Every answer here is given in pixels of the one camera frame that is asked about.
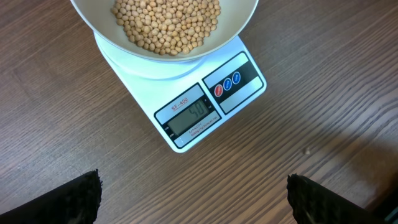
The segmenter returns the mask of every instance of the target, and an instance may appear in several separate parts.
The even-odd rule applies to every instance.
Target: white bowl
[[[165,62],[193,60],[218,50],[243,30],[258,4],[258,0],[220,0],[221,15],[217,17],[217,30],[212,31],[210,37],[204,39],[204,44],[189,54],[170,56],[150,52],[128,40],[123,27],[116,24],[116,18],[110,11],[114,0],[71,0],[71,2],[94,32],[114,46],[138,57]]]

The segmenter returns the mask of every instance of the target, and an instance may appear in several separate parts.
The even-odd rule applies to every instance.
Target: control panel
[[[203,82],[224,114],[228,114],[263,86],[260,74],[245,52],[240,52]]]

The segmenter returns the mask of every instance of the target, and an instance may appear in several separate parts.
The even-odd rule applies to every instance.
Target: brown wooden surface
[[[97,223],[295,223],[294,173],[361,207],[388,192],[398,1],[260,0],[240,36],[267,91],[176,154],[69,1],[0,1],[0,213],[95,168]]]

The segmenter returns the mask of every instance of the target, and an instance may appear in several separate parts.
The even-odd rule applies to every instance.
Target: scale platform
[[[155,62],[95,34],[106,61],[169,144],[183,153],[260,96],[267,82],[239,37],[189,62]]]

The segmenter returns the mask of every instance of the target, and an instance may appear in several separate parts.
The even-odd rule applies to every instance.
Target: pile of beans
[[[157,54],[188,54],[217,29],[219,0],[116,0],[111,12],[129,40]]]

